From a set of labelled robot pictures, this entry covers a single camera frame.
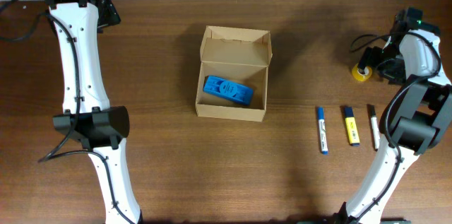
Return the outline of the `yellow clear tape roll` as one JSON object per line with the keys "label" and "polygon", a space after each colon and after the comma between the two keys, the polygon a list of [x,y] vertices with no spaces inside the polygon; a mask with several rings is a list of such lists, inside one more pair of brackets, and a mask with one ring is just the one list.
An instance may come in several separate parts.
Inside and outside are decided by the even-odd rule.
{"label": "yellow clear tape roll", "polygon": [[364,69],[360,69],[358,67],[358,64],[355,64],[355,66],[352,68],[351,73],[352,77],[359,82],[365,82],[372,76],[372,68],[369,66],[366,66]]}

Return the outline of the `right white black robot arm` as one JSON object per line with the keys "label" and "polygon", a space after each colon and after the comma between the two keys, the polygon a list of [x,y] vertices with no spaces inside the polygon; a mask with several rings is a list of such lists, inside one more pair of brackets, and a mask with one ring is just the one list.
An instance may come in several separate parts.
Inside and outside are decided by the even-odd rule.
{"label": "right white black robot arm", "polygon": [[408,168],[435,147],[451,124],[451,81],[439,54],[441,31],[409,7],[395,15],[383,47],[361,45],[352,69],[358,81],[373,73],[399,85],[379,122],[376,157],[355,195],[334,214],[334,223],[381,223],[383,210]]}

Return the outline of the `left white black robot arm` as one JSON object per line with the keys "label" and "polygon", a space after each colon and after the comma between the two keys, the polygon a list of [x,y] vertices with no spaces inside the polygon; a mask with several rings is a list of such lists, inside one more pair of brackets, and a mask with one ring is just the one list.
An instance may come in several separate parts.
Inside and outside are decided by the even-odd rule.
{"label": "left white black robot arm", "polygon": [[[126,162],[129,113],[113,107],[102,81],[97,35],[121,18],[112,0],[44,0],[59,41],[64,75],[63,112],[53,118],[64,139],[42,161],[87,155],[100,183],[106,223],[142,223]],[[77,151],[61,152],[73,140]]]}

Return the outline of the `brown cardboard box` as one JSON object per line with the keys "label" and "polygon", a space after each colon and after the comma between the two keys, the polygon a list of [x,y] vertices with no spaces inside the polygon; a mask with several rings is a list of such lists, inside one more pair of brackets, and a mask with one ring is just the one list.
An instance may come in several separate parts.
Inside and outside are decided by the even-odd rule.
{"label": "brown cardboard box", "polygon": [[[261,122],[266,114],[268,73],[273,58],[268,30],[206,27],[200,47],[201,68],[196,94],[200,117]],[[217,76],[253,90],[249,105],[206,93],[209,76]]]}

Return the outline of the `blue plastic holder case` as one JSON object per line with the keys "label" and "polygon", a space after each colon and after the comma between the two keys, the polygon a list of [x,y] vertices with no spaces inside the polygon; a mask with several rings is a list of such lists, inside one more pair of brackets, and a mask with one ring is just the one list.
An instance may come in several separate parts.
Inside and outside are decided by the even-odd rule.
{"label": "blue plastic holder case", "polygon": [[249,106],[254,90],[248,86],[217,76],[208,76],[203,92],[234,103]]}

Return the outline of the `blue cap whiteboard marker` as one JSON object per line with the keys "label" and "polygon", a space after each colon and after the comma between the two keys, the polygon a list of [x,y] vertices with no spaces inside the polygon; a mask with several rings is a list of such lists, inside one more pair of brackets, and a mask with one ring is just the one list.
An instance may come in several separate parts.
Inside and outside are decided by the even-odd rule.
{"label": "blue cap whiteboard marker", "polygon": [[324,112],[322,107],[317,107],[317,118],[318,118],[318,126],[319,126],[319,140],[321,146],[321,153],[324,155],[328,154],[328,144],[326,139],[326,126],[324,119]]}

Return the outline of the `yellow highlighter dark cap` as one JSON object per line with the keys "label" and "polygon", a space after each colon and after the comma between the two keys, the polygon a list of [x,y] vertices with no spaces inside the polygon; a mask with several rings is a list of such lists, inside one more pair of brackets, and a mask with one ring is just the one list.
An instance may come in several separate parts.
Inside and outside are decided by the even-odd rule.
{"label": "yellow highlighter dark cap", "polygon": [[357,130],[355,116],[351,107],[344,107],[345,125],[347,129],[347,137],[351,146],[359,146],[360,139]]}

